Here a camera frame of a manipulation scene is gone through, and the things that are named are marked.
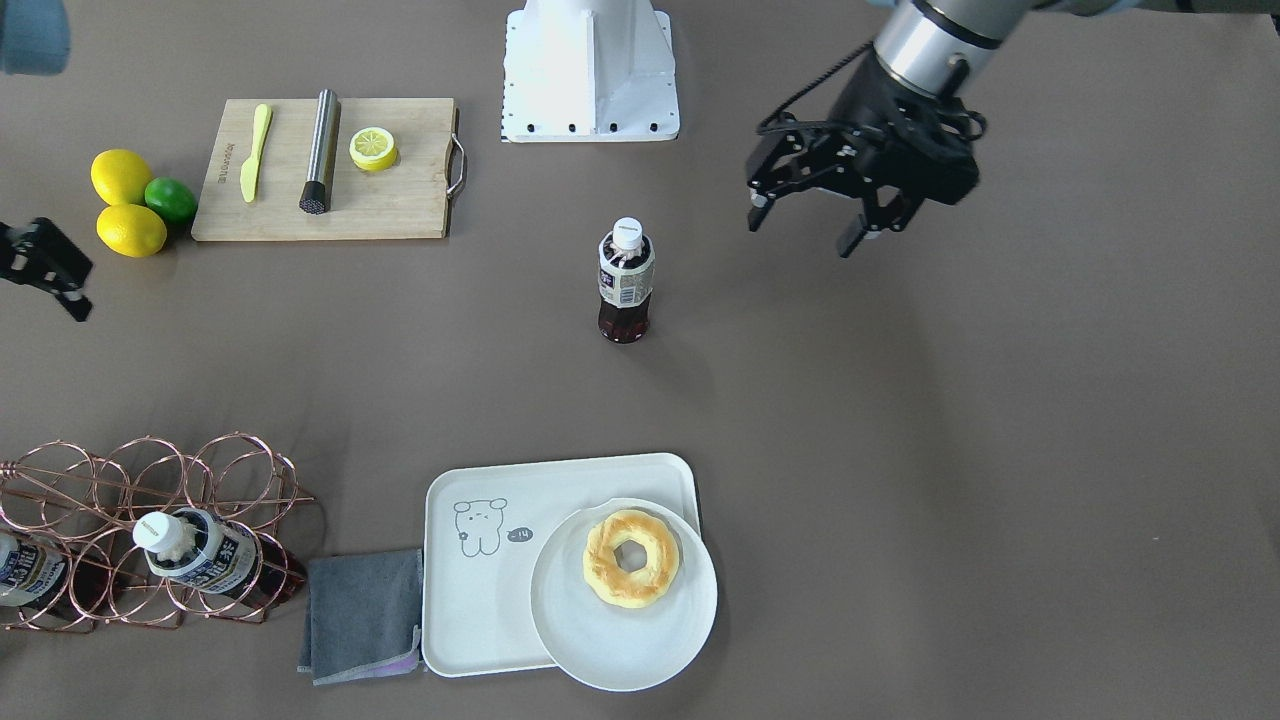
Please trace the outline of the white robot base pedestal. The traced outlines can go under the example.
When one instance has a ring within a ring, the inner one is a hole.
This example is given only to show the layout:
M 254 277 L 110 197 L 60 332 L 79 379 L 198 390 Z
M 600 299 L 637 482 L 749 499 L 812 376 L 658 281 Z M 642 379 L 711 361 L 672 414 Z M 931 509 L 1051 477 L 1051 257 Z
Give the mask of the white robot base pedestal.
M 649 1 L 527 1 L 506 18 L 503 68 L 508 143 L 680 135 L 672 23 Z

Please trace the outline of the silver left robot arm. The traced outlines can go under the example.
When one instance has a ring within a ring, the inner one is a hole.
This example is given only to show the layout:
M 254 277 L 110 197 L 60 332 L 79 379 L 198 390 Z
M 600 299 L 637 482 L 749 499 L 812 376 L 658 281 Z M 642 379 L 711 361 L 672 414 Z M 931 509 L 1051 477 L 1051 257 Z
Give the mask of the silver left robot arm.
M 899 1 L 874 38 L 824 73 L 852 74 L 827 115 L 806 120 L 783 100 L 755 128 L 746 163 L 758 231 L 782 197 L 823 190 L 861 202 L 837 238 L 841 258 L 882 232 L 906 228 L 920 206 L 952 206 L 978 184 L 973 146 L 986 118 L 961 100 L 965 85 L 1030 12 L 1098 15 L 1128 1 Z

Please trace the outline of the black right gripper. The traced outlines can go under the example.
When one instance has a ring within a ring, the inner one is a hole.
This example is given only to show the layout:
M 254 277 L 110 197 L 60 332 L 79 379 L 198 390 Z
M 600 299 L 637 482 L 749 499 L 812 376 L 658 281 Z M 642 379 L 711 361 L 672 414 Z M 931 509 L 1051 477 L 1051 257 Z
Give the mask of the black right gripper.
M 76 322 L 86 322 L 93 304 L 84 296 L 92 261 L 50 219 L 24 225 L 1 224 L 1 274 L 15 284 L 29 284 L 60 296 Z

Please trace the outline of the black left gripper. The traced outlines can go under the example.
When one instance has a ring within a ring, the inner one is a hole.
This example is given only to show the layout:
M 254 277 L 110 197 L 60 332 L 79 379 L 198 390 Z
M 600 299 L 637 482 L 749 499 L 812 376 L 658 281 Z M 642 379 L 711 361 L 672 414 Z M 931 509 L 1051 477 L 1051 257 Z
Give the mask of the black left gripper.
M 973 145 L 980 114 L 955 94 L 969 63 L 952 61 L 942 97 L 932 97 L 864 55 L 851 51 L 756 124 L 760 141 L 746 161 L 750 232 L 791 193 L 818 188 L 859 199 L 863 210 L 837 238 L 837 254 L 847 259 L 864 240 L 904 231 L 923 202 L 955 205 L 978 184 Z M 790 111 L 851 63 L 858 67 L 827 118 L 804 120 Z

